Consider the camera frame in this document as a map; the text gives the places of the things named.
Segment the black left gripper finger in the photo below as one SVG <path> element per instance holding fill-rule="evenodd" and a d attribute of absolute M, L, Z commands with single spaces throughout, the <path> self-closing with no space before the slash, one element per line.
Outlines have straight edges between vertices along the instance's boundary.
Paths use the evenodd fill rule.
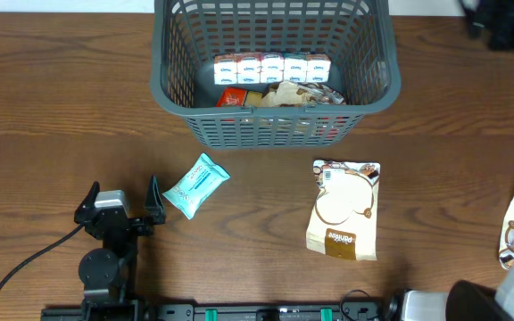
<path fill-rule="evenodd" d="M 81 204 L 76 209 L 77 216 L 94 216 L 95 200 L 100 193 L 100 184 L 95 181 Z"/>
<path fill-rule="evenodd" d="M 160 195 L 157 177 L 151 175 L 148 191 L 145 197 L 145 209 L 152 218 L 165 218 L 165 209 L 163 207 L 162 198 Z"/>

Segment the orange spaghetti package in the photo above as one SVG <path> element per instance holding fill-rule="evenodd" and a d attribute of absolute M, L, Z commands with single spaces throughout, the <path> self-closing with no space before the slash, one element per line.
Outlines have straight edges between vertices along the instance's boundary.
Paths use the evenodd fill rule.
<path fill-rule="evenodd" d="M 219 107 L 262 109 L 288 108 L 258 107 L 265 91 L 257 92 L 228 86 L 221 93 L 217 105 Z M 222 122 L 229 135 L 233 134 L 233 128 L 238 127 L 240 129 L 240 142 L 243 147 L 303 144 L 311 126 L 311 118 L 309 117 L 251 117 L 239 120 L 224 119 Z"/>

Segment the Kleenex tissue multipack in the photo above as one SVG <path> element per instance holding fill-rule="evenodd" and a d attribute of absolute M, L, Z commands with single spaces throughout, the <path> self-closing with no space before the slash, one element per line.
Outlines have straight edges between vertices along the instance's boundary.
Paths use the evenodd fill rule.
<path fill-rule="evenodd" d="M 332 61 L 323 53 L 229 53 L 214 58 L 214 83 L 324 83 L 329 79 L 331 65 Z"/>

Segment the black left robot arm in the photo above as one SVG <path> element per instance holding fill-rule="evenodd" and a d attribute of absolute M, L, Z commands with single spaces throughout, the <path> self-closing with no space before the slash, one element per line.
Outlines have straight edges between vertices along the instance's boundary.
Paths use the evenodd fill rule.
<path fill-rule="evenodd" d="M 151 236 L 154 227 L 165 223 L 157 178 L 150 178 L 145 197 L 147 214 L 129 218 L 129 203 L 121 190 L 100 190 L 94 182 L 74 213 L 74 222 L 102 243 L 79 263 L 84 285 L 84 320 L 155 320 L 157 311 L 135 291 L 137 241 Z"/>

